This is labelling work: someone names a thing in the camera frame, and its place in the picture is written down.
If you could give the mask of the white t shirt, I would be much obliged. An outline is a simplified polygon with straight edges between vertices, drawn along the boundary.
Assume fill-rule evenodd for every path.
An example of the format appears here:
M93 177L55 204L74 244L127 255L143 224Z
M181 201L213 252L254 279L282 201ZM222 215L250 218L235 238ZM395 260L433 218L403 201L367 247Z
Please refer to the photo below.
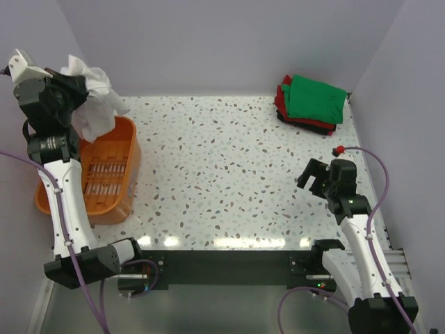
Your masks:
M124 116L130 108L113 90L108 75L99 67L89 67L80 58L70 55L68 66L61 69L67 76L86 79L87 100L72 115L72 124L79 136L94 142L115 128L115 116Z

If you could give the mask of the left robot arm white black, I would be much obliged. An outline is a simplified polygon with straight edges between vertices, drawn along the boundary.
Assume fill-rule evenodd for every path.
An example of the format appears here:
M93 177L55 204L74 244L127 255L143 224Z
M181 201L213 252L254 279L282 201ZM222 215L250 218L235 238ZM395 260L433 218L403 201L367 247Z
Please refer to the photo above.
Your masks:
M72 113L87 100L86 80L40 70L15 81L13 91L26 116L22 132L27 155L46 189L54 230L54 260L48 279L69 289L140 271L144 256L130 237L100 246L94 236L81 186L79 136Z

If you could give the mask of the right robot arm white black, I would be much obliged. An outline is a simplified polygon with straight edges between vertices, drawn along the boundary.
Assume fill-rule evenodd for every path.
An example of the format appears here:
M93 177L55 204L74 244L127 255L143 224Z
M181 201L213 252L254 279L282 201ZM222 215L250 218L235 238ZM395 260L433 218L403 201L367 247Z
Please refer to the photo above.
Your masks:
M381 249L369 201L357 192L355 163L310 159L297 186L304 188L310 177L314 178L310 192L327 200L350 250L320 240L309 263L315 272L333 276L348 306L351 332L411 333L419 307L398 284Z

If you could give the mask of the green folded t shirt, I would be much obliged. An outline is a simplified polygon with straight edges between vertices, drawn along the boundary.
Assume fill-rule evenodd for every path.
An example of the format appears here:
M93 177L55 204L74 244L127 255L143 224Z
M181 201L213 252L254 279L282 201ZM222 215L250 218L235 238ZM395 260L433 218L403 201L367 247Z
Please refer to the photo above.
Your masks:
M289 118L316 120L332 125L343 123L343 107L348 96L344 89L296 74L286 76L280 88Z

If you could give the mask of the red folded t shirt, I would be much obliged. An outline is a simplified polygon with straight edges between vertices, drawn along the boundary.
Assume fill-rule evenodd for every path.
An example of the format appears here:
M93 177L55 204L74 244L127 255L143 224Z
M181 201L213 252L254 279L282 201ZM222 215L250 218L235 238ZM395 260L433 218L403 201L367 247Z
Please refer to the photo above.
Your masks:
M287 117L289 120L295 120L295 121L299 121L299 122L310 120L310 119L305 119L305 118L290 118L290 117L288 117L287 111L286 111L286 104L285 104L285 100L284 100L284 92L280 85L277 87L277 93L275 96L275 106L280 111L280 113L284 117Z

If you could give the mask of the orange plastic basket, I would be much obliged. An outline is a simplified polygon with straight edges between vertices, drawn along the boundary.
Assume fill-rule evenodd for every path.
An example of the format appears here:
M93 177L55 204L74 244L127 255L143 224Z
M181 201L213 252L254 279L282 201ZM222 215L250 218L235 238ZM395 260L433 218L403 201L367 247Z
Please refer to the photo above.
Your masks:
M77 141L81 162L79 204L64 201L64 214L70 218L88 217L91 225L115 225L129 218L133 207L141 149L134 122L114 117L115 127L89 143Z

